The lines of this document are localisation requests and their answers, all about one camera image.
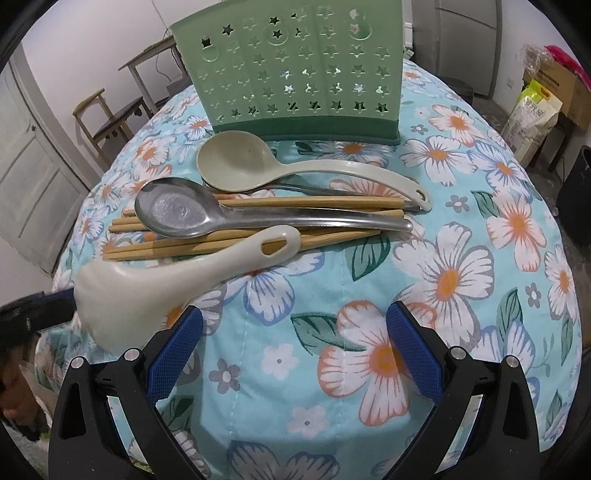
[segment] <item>black bin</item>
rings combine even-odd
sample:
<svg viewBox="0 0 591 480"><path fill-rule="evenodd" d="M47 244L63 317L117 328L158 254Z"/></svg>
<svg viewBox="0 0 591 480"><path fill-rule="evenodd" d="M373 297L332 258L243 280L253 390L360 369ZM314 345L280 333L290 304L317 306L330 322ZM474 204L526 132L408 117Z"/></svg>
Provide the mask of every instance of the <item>black bin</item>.
<svg viewBox="0 0 591 480"><path fill-rule="evenodd" d="M591 244L591 148L581 148L558 193L556 206L569 237L578 244Z"/></svg>

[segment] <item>cardboard box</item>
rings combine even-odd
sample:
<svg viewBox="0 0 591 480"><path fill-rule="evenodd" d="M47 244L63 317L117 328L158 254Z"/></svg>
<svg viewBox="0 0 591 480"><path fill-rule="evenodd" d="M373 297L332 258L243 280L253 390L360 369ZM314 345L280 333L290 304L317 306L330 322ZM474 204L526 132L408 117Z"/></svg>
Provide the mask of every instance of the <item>cardboard box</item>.
<svg viewBox="0 0 591 480"><path fill-rule="evenodd" d="M523 79L527 83L531 81L527 70ZM562 113L587 131L591 124L591 92L581 79L555 61L543 62L535 79L562 100Z"/></svg>

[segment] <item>green utensil holder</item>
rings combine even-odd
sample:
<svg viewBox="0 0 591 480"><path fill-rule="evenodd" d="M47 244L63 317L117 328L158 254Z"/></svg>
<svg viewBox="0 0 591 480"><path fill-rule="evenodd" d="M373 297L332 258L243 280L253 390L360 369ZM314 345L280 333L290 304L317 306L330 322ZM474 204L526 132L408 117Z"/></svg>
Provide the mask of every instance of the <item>green utensil holder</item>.
<svg viewBox="0 0 591 480"><path fill-rule="evenodd" d="M400 143L401 0L226 0L172 31L214 132Z"/></svg>

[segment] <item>screw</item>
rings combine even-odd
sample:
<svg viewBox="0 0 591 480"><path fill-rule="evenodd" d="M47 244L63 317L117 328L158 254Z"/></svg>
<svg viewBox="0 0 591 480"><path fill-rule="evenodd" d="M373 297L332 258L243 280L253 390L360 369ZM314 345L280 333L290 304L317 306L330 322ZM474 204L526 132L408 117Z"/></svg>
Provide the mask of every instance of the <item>screw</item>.
<svg viewBox="0 0 591 480"><path fill-rule="evenodd" d="M466 351L459 346L452 348L452 357L456 360L464 360L466 358Z"/></svg>
<svg viewBox="0 0 591 480"><path fill-rule="evenodd" d="M131 348L125 352L124 358L128 362L133 362L139 357L139 350L137 348Z"/></svg>
<svg viewBox="0 0 591 480"><path fill-rule="evenodd" d="M82 365L84 365L84 357L77 356L74 360L72 360L70 365L72 368L80 368Z"/></svg>
<svg viewBox="0 0 591 480"><path fill-rule="evenodd" d="M516 356L509 355L507 356L506 360L507 365L509 365L511 368L517 368L519 366L519 359Z"/></svg>

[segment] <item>hanging hole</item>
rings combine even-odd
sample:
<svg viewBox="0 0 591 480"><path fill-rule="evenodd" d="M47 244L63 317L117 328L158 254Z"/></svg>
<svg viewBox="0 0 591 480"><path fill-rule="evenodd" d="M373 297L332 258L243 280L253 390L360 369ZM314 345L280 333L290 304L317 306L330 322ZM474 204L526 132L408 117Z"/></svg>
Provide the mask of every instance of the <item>hanging hole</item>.
<svg viewBox="0 0 591 480"><path fill-rule="evenodd" d="M271 255L276 254L277 252L281 251L283 248L287 246L287 240L284 238L274 238L271 240L266 240L261 245L261 252L270 257Z"/></svg>

